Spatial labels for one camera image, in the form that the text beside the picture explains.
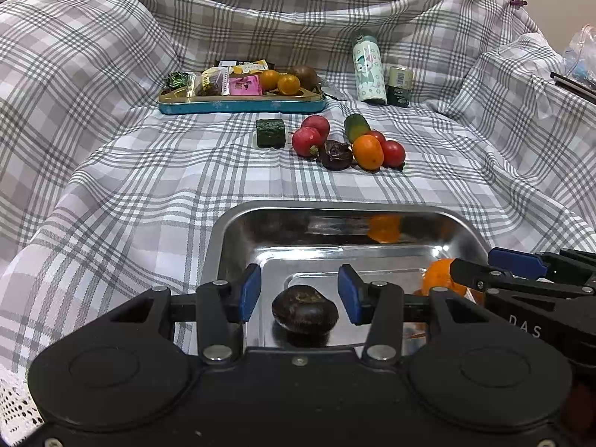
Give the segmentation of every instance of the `blue gripper part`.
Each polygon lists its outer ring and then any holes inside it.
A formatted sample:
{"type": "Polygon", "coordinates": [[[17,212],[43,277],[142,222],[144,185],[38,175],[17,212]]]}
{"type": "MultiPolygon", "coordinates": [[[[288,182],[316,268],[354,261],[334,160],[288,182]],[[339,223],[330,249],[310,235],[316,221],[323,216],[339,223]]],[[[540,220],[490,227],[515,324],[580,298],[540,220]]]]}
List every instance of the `blue gripper part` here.
{"type": "Polygon", "coordinates": [[[248,322],[253,314],[254,307],[260,296],[260,266],[256,265],[252,273],[246,278],[242,285],[240,294],[240,319],[248,322]]]}
{"type": "Polygon", "coordinates": [[[530,280],[544,277],[548,272],[548,268],[542,263],[540,257],[508,248],[493,248],[488,252],[488,264],[530,280]]]}
{"type": "Polygon", "coordinates": [[[343,307],[346,309],[346,313],[348,313],[350,322],[352,324],[360,324],[362,309],[358,300],[358,289],[344,266],[339,268],[337,274],[337,292],[339,292],[339,297],[342,298],[343,307]]]}

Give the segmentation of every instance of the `small green vegetable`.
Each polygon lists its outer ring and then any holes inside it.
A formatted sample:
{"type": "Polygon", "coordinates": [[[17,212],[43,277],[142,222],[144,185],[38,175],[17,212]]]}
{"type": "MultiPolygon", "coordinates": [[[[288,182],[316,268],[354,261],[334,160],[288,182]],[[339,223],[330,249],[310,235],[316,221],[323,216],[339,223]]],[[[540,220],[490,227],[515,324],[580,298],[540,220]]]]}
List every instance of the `small green vegetable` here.
{"type": "Polygon", "coordinates": [[[362,114],[351,114],[346,117],[343,127],[351,143],[354,143],[356,139],[371,130],[371,127],[362,114]]]}
{"type": "Polygon", "coordinates": [[[260,148],[283,148],[285,125],[281,119],[257,119],[257,146],[260,148]]]}

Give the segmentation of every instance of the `pink snack package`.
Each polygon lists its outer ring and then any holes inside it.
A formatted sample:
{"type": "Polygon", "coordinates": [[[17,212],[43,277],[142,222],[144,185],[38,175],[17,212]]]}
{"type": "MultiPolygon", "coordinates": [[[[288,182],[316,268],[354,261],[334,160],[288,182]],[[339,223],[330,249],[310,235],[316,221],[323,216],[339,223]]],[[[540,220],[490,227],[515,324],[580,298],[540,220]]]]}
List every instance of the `pink snack package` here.
{"type": "Polygon", "coordinates": [[[261,96],[259,76],[230,77],[229,94],[231,96],[261,96]]]}

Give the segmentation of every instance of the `thermos bottle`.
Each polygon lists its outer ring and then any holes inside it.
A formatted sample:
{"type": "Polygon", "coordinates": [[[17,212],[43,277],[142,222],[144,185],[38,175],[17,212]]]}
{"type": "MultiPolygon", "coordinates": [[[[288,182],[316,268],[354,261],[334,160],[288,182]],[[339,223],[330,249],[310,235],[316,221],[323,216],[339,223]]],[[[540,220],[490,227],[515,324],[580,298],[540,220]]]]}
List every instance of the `thermos bottle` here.
{"type": "Polygon", "coordinates": [[[383,64],[377,39],[367,32],[359,32],[355,36],[352,57],[356,71],[358,100],[371,104],[386,104],[383,64]]]}

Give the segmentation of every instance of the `white lace fabric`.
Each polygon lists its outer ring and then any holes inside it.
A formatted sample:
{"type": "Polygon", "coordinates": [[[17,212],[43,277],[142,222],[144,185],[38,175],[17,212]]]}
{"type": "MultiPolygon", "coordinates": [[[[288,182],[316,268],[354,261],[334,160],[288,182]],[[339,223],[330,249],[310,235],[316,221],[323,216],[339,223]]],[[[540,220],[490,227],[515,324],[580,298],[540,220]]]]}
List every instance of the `white lace fabric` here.
{"type": "Polygon", "coordinates": [[[29,394],[25,375],[0,365],[0,434],[4,442],[17,445],[44,423],[29,394]]]}

